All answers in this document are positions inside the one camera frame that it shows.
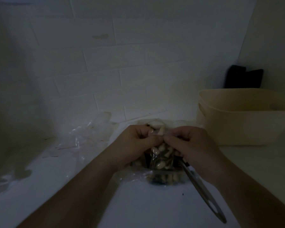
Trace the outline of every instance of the person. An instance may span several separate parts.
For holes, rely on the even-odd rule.
[[[228,160],[204,129],[182,126],[175,136],[148,137],[150,130],[129,126],[18,227],[90,227],[112,175],[163,140],[219,190],[241,227],[285,227],[285,205]]]

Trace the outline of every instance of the beige plastic bin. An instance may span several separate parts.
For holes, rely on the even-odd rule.
[[[285,96],[265,89],[199,92],[197,121],[219,145],[266,145],[285,129]]]

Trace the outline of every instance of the white brick wall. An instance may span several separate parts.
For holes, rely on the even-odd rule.
[[[197,90],[221,87],[237,61],[255,1],[0,5],[0,112],[11,139],[63,134],[103,110],[120,122],[195,108]]]

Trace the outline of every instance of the person's right arm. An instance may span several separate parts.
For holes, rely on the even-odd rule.
[[[181,126],[164,140],[214,185],[241,227],[285,227],[285,205],[228,160],[204,129]]]

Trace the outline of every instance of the metal handle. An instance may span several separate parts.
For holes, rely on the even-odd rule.
[[[208,189],[206,188],[206,186],[203,184],[203,182],[198,179],[185,165],[185,163],[183,162],[183,160],[179,160],[178,161],[180,166],[183,168],[183,170],[185,171],[185,173],[187,174],[187,176],[189,177],[190,181],[192,182],[192,184],[194,185],[194,187],[196,188],[196,190],[198,191],[198,193],[200,194],[200,196],[202,197],[202,199],[205,201],[205,203],[208,205],[208,207],[210,208],[210,210],[218,217],[218,219],[221,220],[221,222],[226,223],[226,217],[223,213],[223,211],[221,210],[221,208],[219,207],[219,205],[217,204],[217,202],[215,201],[215,199],[213,198],[213,196],[211,195],[211,193],[208,191]]]

